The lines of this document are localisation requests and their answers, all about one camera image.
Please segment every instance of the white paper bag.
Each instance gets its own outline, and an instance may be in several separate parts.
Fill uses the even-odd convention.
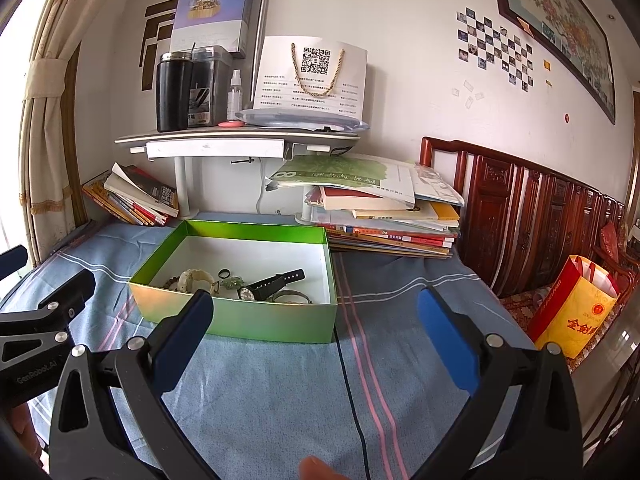
[[[303,87],[316,94],[331,85],[340,51],[344,50],[334,87],[327,95],[309,95],[301,88],[292,60],[292,43]],[[309,36],[267,36],[260,58],[254,108],[324,111],[362,120],[366,69],[367,51],[357,46]]]

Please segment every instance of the screw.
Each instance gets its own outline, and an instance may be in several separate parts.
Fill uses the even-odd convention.
[[[127,341],[127,348],[129,350],[140,350],[145,344],[145,338],[132,337]]]
[[[76,345],[71,349],[71,355],[73,357],[80,357],[82,354],[84,354],[85,349],[86,347],[84,345]]]
[[[497,334],[489,334],[486,337],[486,343],[491,348],[501,348],[502,345],[504,345],[504,339],[502,339],[502,337]]]
[[[560,348],[560,345],[558,343],[548,343],[546,345],[546,351],[549,352],[551,355],[560,355],[562,353],[562,349]]]

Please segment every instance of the gold rope handle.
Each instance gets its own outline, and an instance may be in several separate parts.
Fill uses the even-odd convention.
[[[311,95],[311,97],[324,97],[325,95],[329,95],[331,93],[331,90],[334,89],[335,82],[338,79],[338,74],[340,74],[343,58],[344,58],[344,49],[341,48],[340,57],[338,58],[338,66],[335,68],[334,78],[331,79],[331,84],[329,85],[329,88],[327,88],[324,92],[312,92],[302,83],[302,79],[300,78],[300,71],[298,70],[298,63],[296,62],[296,44],[291,43],[291,60],[293,61],[293,68],[296,69],[296,80],[300,85],[300,88],[302,88],[302,91],[305,94]]]

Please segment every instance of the black watch strap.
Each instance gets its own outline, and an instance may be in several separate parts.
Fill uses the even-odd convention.
[[[255,301],[264,301],[287,285],[287,283],[298,282],[304,279],[305,271],[298,269],[286,272],[285,274],[276,274],[266,280],[247,285],[246,288],[252,292]]]

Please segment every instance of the black thermos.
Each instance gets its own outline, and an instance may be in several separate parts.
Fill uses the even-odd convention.
[[[167,52],[156,69],[156,119],[159,132],[186,130],[193,61],[190,52]]]

